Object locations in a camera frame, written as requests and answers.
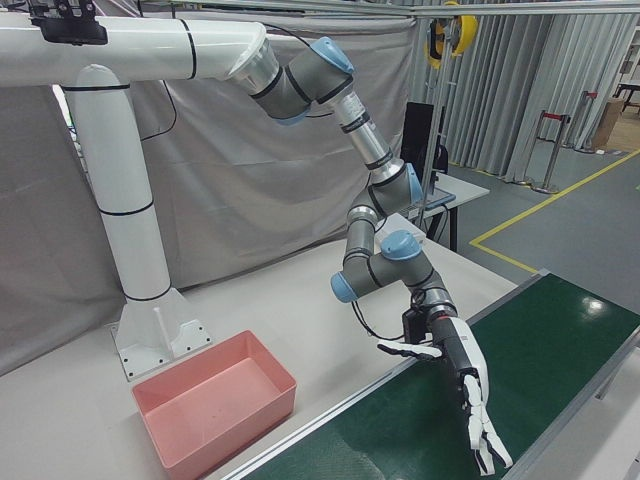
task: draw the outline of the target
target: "black bracket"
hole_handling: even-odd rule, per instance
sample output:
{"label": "black bracket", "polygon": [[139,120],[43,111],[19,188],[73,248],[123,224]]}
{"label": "black bracket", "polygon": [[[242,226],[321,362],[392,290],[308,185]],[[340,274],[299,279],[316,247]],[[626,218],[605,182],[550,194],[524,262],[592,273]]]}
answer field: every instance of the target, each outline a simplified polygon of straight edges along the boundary
{"label": "black bracket", "polygon": [[427,315],[417,308],[410,308],[402,314],[404,341],[417,345],[427,337]]}
{"label": "black bracket", "polygon": [[96,7],[92,0],[78,0],[72,5],[69,0],[54,0],[58,17],[45,16],[50,11],[47,5],[32,5],[31,23],[40,27],[47,42],[71,45],[106,45],[107,30],[96,20]]}

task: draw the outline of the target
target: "black cable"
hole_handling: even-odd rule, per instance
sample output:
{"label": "black cable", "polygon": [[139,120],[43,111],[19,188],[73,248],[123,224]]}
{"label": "black cable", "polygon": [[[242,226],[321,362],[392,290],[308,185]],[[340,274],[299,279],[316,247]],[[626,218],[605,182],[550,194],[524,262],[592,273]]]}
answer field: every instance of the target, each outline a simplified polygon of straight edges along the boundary
{"label": "black cable", "polygon": [[269,27],[269,28],[275,28],[276,30],[282,30],[283,32],[289,34],[290,36],[297,38],[298,40],[300,40],[302,43],[304,43],[307,47],[311,48],[311,45],[309,45],[309,42],[307,42],[304,38],[302,38],[300,35],[296,35],[295,33],[293,33],[291,30],[287,30],[286,28],[282,28],[282,27],[278,27],[277,25],[271,25],[269,23],[263,23],[263,25],[265,27]]}
{"label": "black cable", "polygon": [[382,227],[384,227],[384,224],[387,223],[387,219],[389,217],[384,217],[384,220],[382,220],[382,223],[380,225],[378,225],[378,228],[376,228],[373,233],[378,233],[380,230],[382,230]]}
{"label": "black cable", "polygon": [[447,222],[449,221],[449,208],[447,207],[446,204],[443,204],[442,206],[444,207],[444,210],[447,213],[447,216],[444,219],[444,222],[442,224],[442,230],[440,230],[440,234],[438,235],[436,243],[440,243],[440,238],[442,238],[442,234],[444,233],[444,229],[447,226]]}
{"label": "black cable", "polygon": [[176,104],[173,103],[173,97],[171,96],[171,92],[169,91],[167,82],[162,80],[162,83],[164,85],[164,89],[167,91],[167,95],[169,96],[169,101],[171,102],[171,108],[173,109],[173,121],[171,122],[171,125],[169,126],[169,128],[167,128],[166,130],[141,138],[140,139],[141,142],[144,142],[145,140],[149,140],[151,138],[159,137],[160,135],[164,135],[165,133],[170,132],[173,129],[173,127],[176,125],[176,121],[178,120],[178,110],[176,110]]}
{"label": "black cable", "polygon": [[322,115],[307,115],[306,118],[322,118],[328,117],[329,115],[333,115],[333,112],[323,113]]}
{"label": "black cable", "polygon": [[367,333],[372,337],[376,337],[379,340],[388,340],[390,342],[395,342],[396,340],[400,340],[401,338],[404,337],[404,335],[399,335],[393,338],[381,337],[367,324],[367,322],[364,319],[364,315],[362,314],[362,310],[360,310],[360,305],[358,305],[357,301],[351,302],[351,308],[353,309],[353,313],[355,313],[356,318],[358,319],[358,322],[360,322],[360,325],[362,325],[364,329],[367,331]]}

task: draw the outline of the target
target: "cardboard box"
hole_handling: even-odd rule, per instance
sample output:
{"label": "cardboard box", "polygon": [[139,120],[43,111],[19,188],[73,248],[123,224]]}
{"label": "cardboard box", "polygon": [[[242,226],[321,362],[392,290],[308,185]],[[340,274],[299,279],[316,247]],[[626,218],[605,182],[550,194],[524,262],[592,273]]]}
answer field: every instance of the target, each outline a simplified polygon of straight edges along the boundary
{"label": "cardboard box", "polygon": [[624,100],[622,98],[610,98],[607,101],[607,105],[604,108],[602,117],[600,117],[600,123],[596,129],[596,133],[591,139],[591,147],[596,149],[603,147],[609,141],[613,127],[615,126],[622,108],[624,107]]}

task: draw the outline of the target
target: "gray floor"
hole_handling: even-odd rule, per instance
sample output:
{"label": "gray floor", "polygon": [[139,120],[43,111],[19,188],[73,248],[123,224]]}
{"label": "gray floor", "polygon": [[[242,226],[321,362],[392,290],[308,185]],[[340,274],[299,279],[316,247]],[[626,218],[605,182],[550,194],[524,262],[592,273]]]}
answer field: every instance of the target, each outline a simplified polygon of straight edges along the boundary
{"label": "gray floor", "polygon": [[[538,143],[529,175],[541,179],[551,144]],[[552,183],[560,188],[588,177],[624,155],[562,150]],[[473,238],[544,201],[547,195],[496,177],[451,166],[449,174],[491,193],[460,208],[458,252],[522,283],[531,275],[469,244]],[[483,245],[536,269],[546,268],[597,295],[640,313],[640,155],[520,220]],[[448,229],[441,243],[448,245]]]}

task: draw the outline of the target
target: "black monitor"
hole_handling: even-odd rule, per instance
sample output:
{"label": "black monitor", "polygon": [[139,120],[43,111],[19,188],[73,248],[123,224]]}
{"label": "black monitor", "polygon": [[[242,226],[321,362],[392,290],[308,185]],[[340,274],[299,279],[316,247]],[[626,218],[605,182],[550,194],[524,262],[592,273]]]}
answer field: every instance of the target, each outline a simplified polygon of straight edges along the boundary
{"label": "black monitor", "polygon": [[[440,115],[438,133],[442,131],[444,123],[444,108]],[[413,168],[422,182],[425,158],[427,156],[427,146],[429,144],[429,132],[431,131],[431,119],[433,117],[433,105],[427,103],[408,102],[404,116],[404,129],[402,131],[402,146],[400,148],[400,158],[413,165]],[[433,159],[433,170],[435,172],[447,173],[448,156],[446,149],[440,146],[440,136],[438,135],[438,148],[436,148]],[[433,191],[435,173],[432,175],[429,191]]]}

